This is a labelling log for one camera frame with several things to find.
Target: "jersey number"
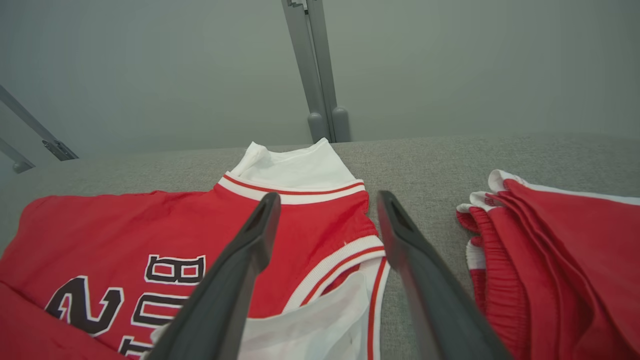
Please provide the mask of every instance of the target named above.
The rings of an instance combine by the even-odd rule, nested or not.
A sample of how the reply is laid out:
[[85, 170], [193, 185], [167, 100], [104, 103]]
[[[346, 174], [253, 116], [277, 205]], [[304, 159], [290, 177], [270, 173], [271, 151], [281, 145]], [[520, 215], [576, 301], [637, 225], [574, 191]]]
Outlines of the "jersey number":
[[98, 336], [109, 330], [123, 301], [122, 288], [108, 288], [100, 301], [100, 314], [92, 316], [88, 279], [78, 276], [56, 291], [45, 310], [91, 336]]

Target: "gray fabric surface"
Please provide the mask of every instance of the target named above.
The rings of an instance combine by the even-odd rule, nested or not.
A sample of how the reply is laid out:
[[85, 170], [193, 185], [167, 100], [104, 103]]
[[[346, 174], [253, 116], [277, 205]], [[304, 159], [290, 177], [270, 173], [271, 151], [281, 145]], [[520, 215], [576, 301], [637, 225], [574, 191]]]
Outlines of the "gray fabric surface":
[[[288, 151], [300, 146], [271, 147]], [[488, 190], [500, 168], [531, 183], [640, 197], [640, 142], [596, 135], [442, 137], [334, 145], [371, 196], [390, 190], [471, 293], [465, 262], [470, 233], [455, 217], [473, 191]], [[163, 152], [80, 159], [29, 170], [0, 189], [0, 249], [15, 236], [20, 212], [46, 195], [210, 190], [244, 149]], [[391, 272], [382, 304], [383, 359], [416, 358], [415, 335], [399, 276]]]

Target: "red basketball jersey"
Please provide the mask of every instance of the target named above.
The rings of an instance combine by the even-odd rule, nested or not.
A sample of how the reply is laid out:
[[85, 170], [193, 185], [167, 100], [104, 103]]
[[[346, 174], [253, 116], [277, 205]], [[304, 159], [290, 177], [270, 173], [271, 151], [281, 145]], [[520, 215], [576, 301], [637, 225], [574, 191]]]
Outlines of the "red basketball jersey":
[[368, 357], [377, 359], [388, 265], [366, 216], [369, 195], [361, 180], [349, 176], [326, 140], [288, 153], [252, 144], [209, 192], [38, 199], [25, 208], [0, 260], [0, 281], [135, 358], [151, 348], [150, 333], [175, 316], [262, 196], [276, 191], [280, 223], [249, 317], [305, 305], [377, 259], [366, 272], [372, 301]]

